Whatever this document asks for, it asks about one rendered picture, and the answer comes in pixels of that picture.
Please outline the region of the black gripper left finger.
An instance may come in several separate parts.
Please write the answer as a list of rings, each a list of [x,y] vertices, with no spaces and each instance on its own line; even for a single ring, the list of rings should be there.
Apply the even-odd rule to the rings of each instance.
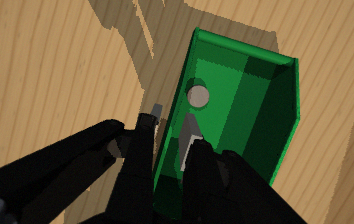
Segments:
[[[0,167],[0,224],[50,224],[117,158],[125,159],[100,224],[152,224],[162,107],[140,113],[133,130],[107,119]]]

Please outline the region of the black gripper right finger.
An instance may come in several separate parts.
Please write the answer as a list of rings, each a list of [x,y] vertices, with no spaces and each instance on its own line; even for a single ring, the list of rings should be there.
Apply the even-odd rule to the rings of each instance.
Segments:
[[[239,154],[214,152],[194,114],[186,112],[178,141],[183,220],[308,224]]]

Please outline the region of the grey round disc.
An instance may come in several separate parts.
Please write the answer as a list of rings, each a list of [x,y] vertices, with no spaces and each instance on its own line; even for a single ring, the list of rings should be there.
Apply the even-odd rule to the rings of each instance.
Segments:
[[[202,85],[193,85],[187,91],[187,100],[194,107],[203,107],[209,101],[209,92]]]

